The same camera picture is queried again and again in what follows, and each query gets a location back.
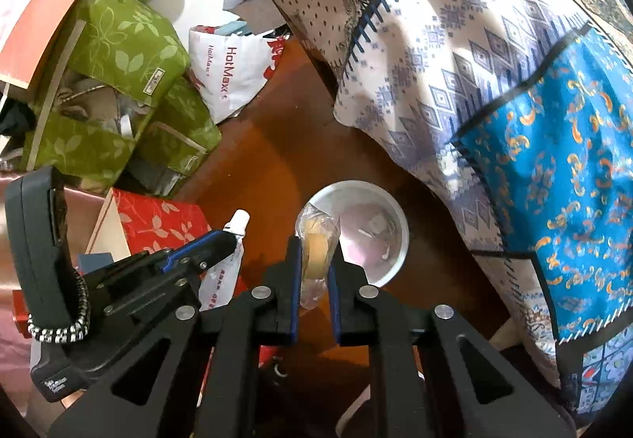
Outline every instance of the blue cloth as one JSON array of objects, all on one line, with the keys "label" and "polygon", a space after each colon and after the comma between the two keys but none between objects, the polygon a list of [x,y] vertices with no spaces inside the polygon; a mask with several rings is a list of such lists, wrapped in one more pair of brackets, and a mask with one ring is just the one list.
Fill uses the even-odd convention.
[{"label": "blue cloth", "polygon": [[504,248],[536,255],[560,339],[599,329],[631,303],[632,82],[591,29],[460,137]]}]

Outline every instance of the green storage bag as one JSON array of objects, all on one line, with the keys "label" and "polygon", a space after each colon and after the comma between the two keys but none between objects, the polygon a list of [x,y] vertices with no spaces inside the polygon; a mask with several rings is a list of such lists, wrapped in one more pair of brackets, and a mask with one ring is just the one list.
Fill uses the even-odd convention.
[{"label": "green storage bag", "polygon": [[156,166],[190,176],[221,138],[200,94],[181,77],[154,112],[135,153]]},{"label": "green storage bag", "polygon": [[70,23],[86,22],[68,68],[152,107],[186,70],[172,24],[138,0],[79,0]]}]

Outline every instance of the white shopping bag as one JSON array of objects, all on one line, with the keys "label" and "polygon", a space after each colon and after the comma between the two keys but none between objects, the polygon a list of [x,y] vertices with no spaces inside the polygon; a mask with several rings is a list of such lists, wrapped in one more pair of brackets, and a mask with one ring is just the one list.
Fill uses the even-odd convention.
[{"label": "white shopping bag", "polygon": [[230,222],[224,226],[225,231],[235,234],[237,246],[233,254],[212,266],[202,280],[198,290],[198,299],[202,305],[201,311],[229,304],[233,297],[237,276],[242,264],[242,256],[244,255],[242,239],[244,239],[246,234],[246,225],[250,218],[246,211],[238,209]]},{"label": "white shopping bag", "polygon": [[189,29],[190,77],[218,124],[257,95],[275,71],[285,38],[219,36]]}]

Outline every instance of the clutter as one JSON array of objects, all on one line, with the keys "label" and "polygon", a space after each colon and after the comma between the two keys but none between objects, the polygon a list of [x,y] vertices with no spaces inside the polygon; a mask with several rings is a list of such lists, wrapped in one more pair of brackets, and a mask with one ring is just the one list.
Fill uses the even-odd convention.
[{"label": "clutter", "polygon": [[24,102],[2,96],[0,101],[0,135],[21,136],[36,126],[36,116]]},{"label": "clutter", "polygon": [[237,237],[237,246],[233,254],[218,264],[208,267],[198,290],[198,299],[200,299],[202,310],[229,304],[233,297],[244,255],[242,240],[246,235],[246,225],[250,219],[251,216],[246,211],[238,209],[229,223],[224,226],[225,231],[233,233]]},{"label": "clutter", "polygon": [[327,271],[339,243],[338,218],[308,202],[297,217],[294,233],[301,239],[301,306],[312,309],[327,292]]},{"label": "clutter", "polygon": [[109,252],[114,261],[144,250],[178,248],[210,231],[199,206],[172,202],[111,188],[87,254]]},{"label": "clutter", "polygon": [[238,111],[257,95],[272,76],[286,39],[223,36],[189,31],[191,81],[202,95],[215,124]]},{"label": "clutter", "polygon": [[384,286],[402,268],[409,226],[387,191],[363,181],[341,181],[322,188],[309,203],[340,220],[343,257],[363,267],[369,284]]},{"label": "clutter", "polygon": [[24,137],[11,138],[0,153],[0,172],[17,172],[22,162]]},{"label": "clutter", "polygon": [[218,36],[230,36],[231,34],[235,34],[236,36],[249,36],[252,34],[248,24],[243,20],[235,20],[234,22],[229,22],[228,24],[215,28],[210,26],[195,26],[191,28],[191,30],[195,32],[206,32],[207,34],[217,34]]},{"label": "clutter", "polygon": [[189,64],[171,23],[138,0],[79,0],[85,21],[68,68],[156,107]]},{"label": "clutter", "polygon": [[13,314],[13,323],[15,324],[18,332],[27,340],[32,338],[31,333],[28,332],[28,309],[24,302],[24,295],[22,290],[11,291],[11,312]]},{"label": "clutter", "polygon": [[81,275],[94,272],[99,268],[114,263],[112,254],[109,252],[99,252],[98,254],[79,254],[77,256],[77,270]]},{"label": "clutter", "polygon": [[[79,80],[65,86],[65,78]],[[135,101],[111,86],[79,76],[72,70],[64,73],[61,86],[53,103],[60,114],[80,122],[99,123],[104,129],[125,138],[134,138],[143,117],[151,110],[150,106]]]},{"label": "clutter", "polygon": [[52,164],[76,180],[69,183],[102,193],[115,183],[132,155],[135,142],[100,124],[81,122],[50,111],[38,132],[27,133],[21,167],[32,171]]},{"label": "clutter", "polygon": [[128,171],[150,193],[167,197],[175,182],[191,176],[221,138],[200,94],[178,78],[139,139]]}]

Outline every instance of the green floral bag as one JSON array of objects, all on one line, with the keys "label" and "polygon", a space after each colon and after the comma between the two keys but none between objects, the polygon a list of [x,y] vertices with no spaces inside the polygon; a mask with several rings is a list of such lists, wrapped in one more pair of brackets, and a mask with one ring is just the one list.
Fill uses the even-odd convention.
[{"label": "green floral bag", "polygon": [[[80,178],[81,188],[107,191],[128,163],[156,106],[188,64],[172,25],[139,1],[79,0],[44,67],[33,105],[37,127],[27,134],[22,167],[31,171],[54,164],[64,174]],[[55,101],[66,70],[150,106],[135,122],[134,138],[57,112]]]},{"label": "green floral bag", "polygon": [[[24,150],[31,149],[33,136],[27,134]],[[32,169],[55,165],[64,174],[81,178],[81,189],[104,193],[121,175],[135,145],[97,124],[51,112]]]},{"label": "green floral bag", "polygon": [[79,0],[86,22],[68,68],[152,107],[186,70],[189,55],[166,18],[138,0]]},{"label": "green floral bag", "polygon": [[181,77],[156,109],[136,154],[156,166],[190,176],[221,138],[200,94]]}]

